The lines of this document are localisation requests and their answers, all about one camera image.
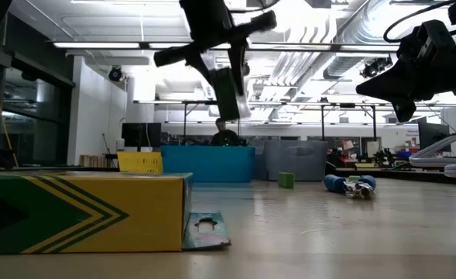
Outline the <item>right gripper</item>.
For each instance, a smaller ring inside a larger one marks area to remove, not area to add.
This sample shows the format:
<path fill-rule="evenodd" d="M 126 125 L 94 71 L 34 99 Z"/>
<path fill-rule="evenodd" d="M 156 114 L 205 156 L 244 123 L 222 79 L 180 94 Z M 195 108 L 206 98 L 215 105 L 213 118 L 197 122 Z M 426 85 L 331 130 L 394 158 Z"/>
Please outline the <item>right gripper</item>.
<path fill-rule="evenodd" d="M 447 91 L 456 95 L 456 44 L 442 45 L 428 38 L 403 38 L 398 61 L 389 70 L 356 87 L 356 93 L 392 102 L 400 122 L 408 122 L 416 102 Z"/>

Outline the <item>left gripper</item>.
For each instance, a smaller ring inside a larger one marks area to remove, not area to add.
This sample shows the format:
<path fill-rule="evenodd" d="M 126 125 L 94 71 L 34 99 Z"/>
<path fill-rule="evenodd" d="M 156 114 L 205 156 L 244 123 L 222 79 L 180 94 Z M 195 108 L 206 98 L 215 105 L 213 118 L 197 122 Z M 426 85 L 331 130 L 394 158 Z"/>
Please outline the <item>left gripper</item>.
<path fill-rule="evenodd" d="M 181 0 L 190 27 L 192 42 L 185 46 L 172 46 L 154 54 L 156 66 L 162 67 L 185 60 L 195 68 L 211 86 L 214 86 L 216 69 L 214 54 L 205 52 L 224 43 L 229 45 L 228 56 L 235 86 L 244 95 L 243 64 L 247 39 L 253 33 L 261 33 L 277 26 L 276 14 L 269 10 L 235 25 L 231 12 L 223 0 Z"/>

